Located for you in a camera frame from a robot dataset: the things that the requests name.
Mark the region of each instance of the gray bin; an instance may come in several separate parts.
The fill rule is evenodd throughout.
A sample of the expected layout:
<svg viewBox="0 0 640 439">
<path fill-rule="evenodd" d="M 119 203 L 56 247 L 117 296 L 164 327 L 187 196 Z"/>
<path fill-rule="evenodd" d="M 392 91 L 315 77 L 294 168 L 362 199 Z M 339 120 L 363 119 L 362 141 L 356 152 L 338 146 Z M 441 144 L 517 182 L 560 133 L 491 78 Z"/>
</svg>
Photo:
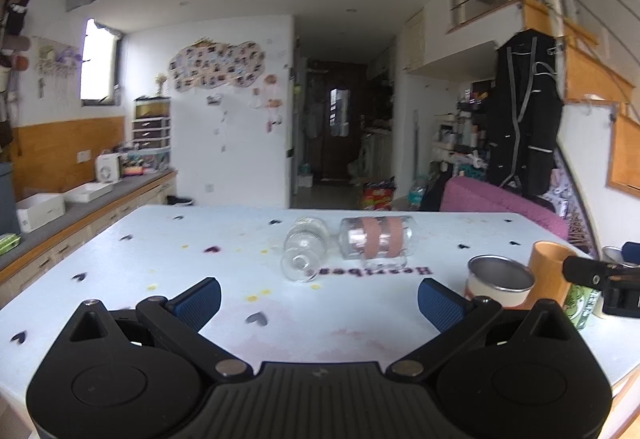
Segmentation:
<svg viewBox="0 0 640 439">
<path fill-rule="evenodd" d="M 11 180 L 13 171 L 14 166 L 11 163 L 0 163 L 0 235 L 20 235 L 20 224 L 15 213 L 14 184 Z"/>
</svg>

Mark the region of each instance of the pink chair back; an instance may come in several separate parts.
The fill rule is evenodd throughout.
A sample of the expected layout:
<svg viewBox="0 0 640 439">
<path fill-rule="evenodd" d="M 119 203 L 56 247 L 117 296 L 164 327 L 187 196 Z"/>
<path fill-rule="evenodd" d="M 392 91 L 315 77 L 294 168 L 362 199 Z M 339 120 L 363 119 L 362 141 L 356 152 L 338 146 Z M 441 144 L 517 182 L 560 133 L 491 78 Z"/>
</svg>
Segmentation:
<svg viewBox="0 0 640 439">
<path fill-rule="evenodd" d="M 535 202 L 502 188 L 469 177 L 453 177 L 447 182 L 441 212 L 519 213 L 551 231 L 556 237 L 569 236 L 566 221 Z"/>
</svg>

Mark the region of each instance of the white tabletop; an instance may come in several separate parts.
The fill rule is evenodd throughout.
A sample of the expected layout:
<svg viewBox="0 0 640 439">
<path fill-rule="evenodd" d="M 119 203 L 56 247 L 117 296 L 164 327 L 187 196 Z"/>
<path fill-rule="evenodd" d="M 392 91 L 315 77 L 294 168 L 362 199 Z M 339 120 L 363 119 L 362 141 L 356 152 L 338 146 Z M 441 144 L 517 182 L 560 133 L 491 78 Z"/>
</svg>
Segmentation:
<svg viewBox="0 0 640 439">
<path fill-rule="evenodd" d="M 280 250 L 302 215 L 322 218 L 337 233 L 345 216 L 372 213 L 137 209 L 0 311 L 0 394 L 26 419 L 30 379 L 83 300 L 98 298 L 110 310 L 133 308 L 150 295 L 172 298 L 207 276 L 222 286 L 222 307 L 200 333 L 256 371 L 268 360 L 376 360 L 385 369 L 437 334 L 417 306 L 418 285 L 429 271 L 461 294 L 471 257 L 502 255 L 526 264 L 534 242 L 562 242 L 513 213 L 411 213 L 420 241 L 406 271 L 368 276 L 359 261 L 344 261 L 334 249 L 326 265 L 330 274 L 297 284 L 282 275 Z M 132 239 L 121 241 L 124 235 Z M 204 253 L 212 246 L 220 252 Z M 86 273 L 83 281 L 72 279 L 79 273 Z M 266 326 L 245 322 L 259 311 Z M 10 342 L 21 331 L 26 331 L 24 343 Z M 640 363 L 640 320 L 592 316 L 582 335 L 612 384 Z"/>
</svg>

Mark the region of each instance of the gray countertop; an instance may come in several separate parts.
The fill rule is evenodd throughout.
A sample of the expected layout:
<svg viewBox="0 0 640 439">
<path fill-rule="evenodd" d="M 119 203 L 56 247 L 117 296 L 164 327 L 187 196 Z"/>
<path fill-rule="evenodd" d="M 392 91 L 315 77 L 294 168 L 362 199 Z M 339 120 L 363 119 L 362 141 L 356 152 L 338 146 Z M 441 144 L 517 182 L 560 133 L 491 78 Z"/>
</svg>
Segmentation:
<svg viewBox="0 0 640 439">
<path fill-rule="evenodd" d="M 170 169 L 157 174 L 125 177 L 122 181 L 113 185 L 113 190 L 111 192 L 104 194 L 91 202 L 87 202 L 86 204 L 66 204 L 66 212 L 64 215 L 59 216 L 55 221 L 51 221 L 49 224 L 46 224 L 35 231 L 21 234 L 20 244 L 8 253 L 0 256 L 0 271 L 12 262 L 15 262 L 15 260 L 18 260 L 31 249 L 49 240 L 60 231 L 63 231 L 63 229 L 74 225 L 86 216 L 97 212 L 101 208 L 108 206 L 118 199 L 126 197 L 143 186 L 169 175 L 173 171 L 174 170 Z"/>
</svg>

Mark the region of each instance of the black jacket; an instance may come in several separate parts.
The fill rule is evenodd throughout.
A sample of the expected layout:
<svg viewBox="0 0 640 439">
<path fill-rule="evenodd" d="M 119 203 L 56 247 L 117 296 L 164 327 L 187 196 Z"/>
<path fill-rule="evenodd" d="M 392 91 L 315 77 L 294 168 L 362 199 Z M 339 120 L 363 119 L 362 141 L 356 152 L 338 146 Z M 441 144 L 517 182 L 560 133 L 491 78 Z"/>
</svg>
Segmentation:
<svg viewBox="0 0 640 439">
<path fill-rule="evenodd" d="M 491 184 L 513 182 L 526 197 L 548 191 L 562 115 L 556 79 L 554 38 L 528 30 L 498 49 L 487 102 Z"/>
</svg>

